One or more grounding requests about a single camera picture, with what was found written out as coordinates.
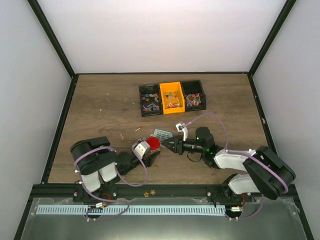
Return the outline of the clear plastic jar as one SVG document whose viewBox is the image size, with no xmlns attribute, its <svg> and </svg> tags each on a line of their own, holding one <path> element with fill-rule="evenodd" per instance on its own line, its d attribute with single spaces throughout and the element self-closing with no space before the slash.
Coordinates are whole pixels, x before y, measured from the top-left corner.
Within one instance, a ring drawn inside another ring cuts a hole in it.
<svg viewBox="0 0 320 240">
<path fill-rule="evenodd" d="M 161 148 L 160 148 L 160 147 L 157 148 L 157 149 L 150 149 L 149 152 L 148 152 L 148 154 L 151 156 L 151 155 L 153 155 L 153 154 L 160 153 L 160 151 L 161 151 Z"/>
</svg>

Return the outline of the light blue slotted scoop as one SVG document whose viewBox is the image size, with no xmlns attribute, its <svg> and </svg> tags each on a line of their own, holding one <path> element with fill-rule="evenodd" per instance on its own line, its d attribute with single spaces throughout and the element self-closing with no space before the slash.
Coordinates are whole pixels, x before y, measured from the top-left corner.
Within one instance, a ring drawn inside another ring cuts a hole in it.
<svg viewBox="0 0 320 240">
<path fill-rule="evenodd" d="M 155 129 L 152 136 L 159 139 L 160 142 L 163 142 L 164 140 L 172 138 L 173 134 L 166 130 Z"/>
</svg>

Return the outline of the red jar lid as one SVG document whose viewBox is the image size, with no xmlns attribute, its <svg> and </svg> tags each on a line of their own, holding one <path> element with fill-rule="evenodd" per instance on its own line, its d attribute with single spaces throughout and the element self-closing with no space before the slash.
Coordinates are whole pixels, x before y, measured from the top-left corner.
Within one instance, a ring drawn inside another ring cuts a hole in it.
<svg viewBox="0 0 320 240">
<path fill-rule="evenodd" d="M 159 149 L 159 147 L 161 146 L 161 142 L 157 137 L 149 137 L 146 140 L 147 144 L 150 146 L 150 150 L 151 151 L 156 151 Z"/>
</svg>

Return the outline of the orange candy bin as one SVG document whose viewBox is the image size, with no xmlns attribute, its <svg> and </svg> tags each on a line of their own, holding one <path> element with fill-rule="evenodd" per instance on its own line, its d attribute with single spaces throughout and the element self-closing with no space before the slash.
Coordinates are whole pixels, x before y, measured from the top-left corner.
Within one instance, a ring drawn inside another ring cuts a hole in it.
<svg viewBox="0 0 320 240">
<path fill-rule="evenodd" d="M 163 113 L 179 114 L 186 110 L 185 98 L 180 81 L 159 84 Z"/>
</svg>

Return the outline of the black candy bin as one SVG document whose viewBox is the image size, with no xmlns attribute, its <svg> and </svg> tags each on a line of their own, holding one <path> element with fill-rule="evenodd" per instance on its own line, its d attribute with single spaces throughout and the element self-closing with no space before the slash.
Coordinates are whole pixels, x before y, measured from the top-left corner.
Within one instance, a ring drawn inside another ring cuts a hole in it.
<svg viewBox="0 0 320 240">
<path fill-rule="evenodd" d="M 181 81 L 185 111 L 200 111 L 207 108 L 207 98 L 199 79 Z"/>
<path fill-rule="evenodd" d="M 139 104 L 142 117 L 163 115 L 163 103 L 159 84 L 140 85 Z"/>
</svg>

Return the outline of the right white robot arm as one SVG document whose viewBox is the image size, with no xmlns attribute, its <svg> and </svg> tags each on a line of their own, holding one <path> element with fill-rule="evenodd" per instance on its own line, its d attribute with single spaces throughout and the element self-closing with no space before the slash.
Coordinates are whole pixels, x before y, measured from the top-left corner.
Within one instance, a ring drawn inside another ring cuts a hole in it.
<svg viewBox="0 0 320 240">
<path fill-rule="evenodd" d="M 296 179 L 293 169 L 269 147 L 245 151 L 225 149 L 215 143 L 208 127 L 197 128 L 194 139 L 173 136 L 162 145 L 178 155 L 199 153 L 210 168 L 243 171 L 243 174 L 229 177 L 222 188 L 223 198 L 229 202 L 245 193 L 260 193 L 276 200 L 289 191 L 289 185 Z"/>
</svg>

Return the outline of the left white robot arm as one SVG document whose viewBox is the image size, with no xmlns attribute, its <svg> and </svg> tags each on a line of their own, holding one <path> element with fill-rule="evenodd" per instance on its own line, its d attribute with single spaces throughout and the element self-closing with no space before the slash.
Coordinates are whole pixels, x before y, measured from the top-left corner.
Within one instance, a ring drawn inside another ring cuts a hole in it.
<svg viewBox="0 0 320 240">
<path fill-rule="evenodd" d="M 160 154 L 161 142 L 156 137 L 139 139 L 131 146 L 131 152 L 118 153 L 111 147 L 107 137 L 81 140 L 73 144 L 70 152 L 74 159 L 75 172 L 80 184 L 86 187 L 84 195 L 97 202 L 102 196 L 101 182 L 115 184 L 137 166 L 145 173 Z"/>
</svg>

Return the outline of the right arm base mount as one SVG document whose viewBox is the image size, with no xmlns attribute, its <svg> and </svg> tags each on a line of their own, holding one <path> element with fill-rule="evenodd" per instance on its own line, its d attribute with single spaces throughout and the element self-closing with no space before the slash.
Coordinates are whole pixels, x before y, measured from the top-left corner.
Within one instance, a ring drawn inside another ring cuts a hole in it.
<svg viewBox="0 0 320 240">
<path fill-rule="evenodd" d="M 244 199 L 244 194 L 234 193 L 228 186 L 229 182 L 237 174 L 230 175 L 221 184 L 211 184 L 206 187 L 207 201 L 214 205 L 240 205 Z"/>
</svg>

